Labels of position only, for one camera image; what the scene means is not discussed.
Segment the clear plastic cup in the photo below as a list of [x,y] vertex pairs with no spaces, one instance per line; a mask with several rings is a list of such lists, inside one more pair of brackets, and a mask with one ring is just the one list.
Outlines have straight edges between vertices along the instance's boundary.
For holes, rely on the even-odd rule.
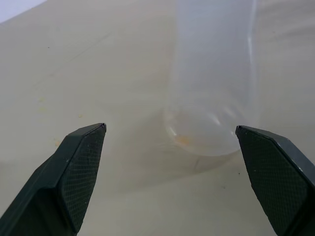
[[202,156],[234,153],[238,125],[258,120],[252,29],[258,0],[177,0],[165,106],[175,143]]

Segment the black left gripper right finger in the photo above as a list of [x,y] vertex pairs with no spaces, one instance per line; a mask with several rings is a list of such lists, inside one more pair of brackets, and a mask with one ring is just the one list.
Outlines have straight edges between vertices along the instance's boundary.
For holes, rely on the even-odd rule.
[[277,236],[315,236],[315,165],[288,138],[236,128],[252,189]]

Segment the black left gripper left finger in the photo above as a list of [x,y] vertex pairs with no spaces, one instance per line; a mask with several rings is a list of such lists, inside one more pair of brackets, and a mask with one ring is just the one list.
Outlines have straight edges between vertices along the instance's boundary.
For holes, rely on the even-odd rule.
[[95,187],[105,123],[69,133],[0,217],[0,236],[77,236]]

